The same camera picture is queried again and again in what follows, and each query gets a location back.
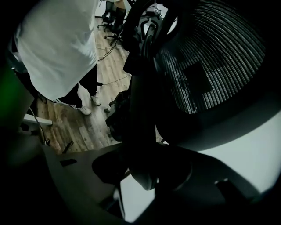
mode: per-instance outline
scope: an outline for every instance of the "floor plank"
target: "floor plank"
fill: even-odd
[[[96,19],[96,27],[98,24],[101,24],[99,18]],[[105,35],[112,35],[112,33],[104,32],[103,28],[95,30],[98,58],[102,58],[111,48],[109,43],[112,39],[105,39]],[[121,43],[117,43],[111,54],[98,63],[98,82],[105,85],[98,87],[97,92],[101,99],[101,106],[90,105],[92,109],[90,116],[84,116],[80,111],[68,106],[54,104],[50,101],[44,104],[38,100],[38,117],[53,121],[53,125],[44,126],[44,130],[47,138],[51,140],[50,145],[57,154],[61,154],[70,141],[73,141],[74,144],[68,152],[100,149],[118,143],[110,136],[109,128],[105,123],[107,115],[104,109],[109,108],[108,104],[119,92],[129,87],[130,76],[123,71],[127,56],[128,52],[122,48]],[[160,140],[161,137],[157,134],[157,141]]]

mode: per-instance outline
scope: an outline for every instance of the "person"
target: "person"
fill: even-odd
[[[95,105],[97,49],[94,16],[99,0],[42,0],[23,19],[15,40],[33,86],[46,98],[90,115],[79,84]]]

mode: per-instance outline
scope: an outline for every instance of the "white sneaker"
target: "white sneaker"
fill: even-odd
[[[93,100],[93,102],[94,102],[94,104],[95,104],[96,106],[101,105],[101,101],[100,101],[100,99],[97,97],[97,95],[91,96],[91,98],[92,98],[92,100]]]
[[[88,116],[92,113],[92,111],[90,110],[89,107],[87,106],[82,106],[81,109],[79,109],[81,111],[81,113],[83,113],[84,115]]]

